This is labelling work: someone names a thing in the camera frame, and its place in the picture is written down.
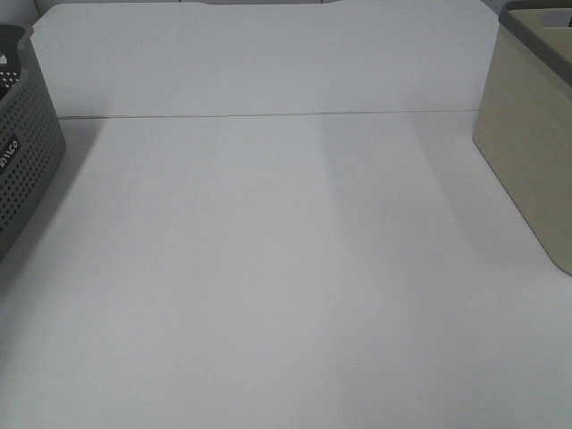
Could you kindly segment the grey perforated plastic basket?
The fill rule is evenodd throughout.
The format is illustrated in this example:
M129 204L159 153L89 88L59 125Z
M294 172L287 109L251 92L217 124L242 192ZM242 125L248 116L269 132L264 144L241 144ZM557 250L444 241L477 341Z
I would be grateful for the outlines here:
M63 131L28 24L1 24L1 257L5 257L62 162Z

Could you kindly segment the beige plastic storage bin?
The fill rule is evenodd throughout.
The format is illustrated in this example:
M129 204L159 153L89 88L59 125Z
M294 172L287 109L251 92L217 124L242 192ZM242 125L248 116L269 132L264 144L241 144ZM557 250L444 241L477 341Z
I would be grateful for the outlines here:
M569 1L499 13L473 141L548 258L571 272L571 28L543 26Z

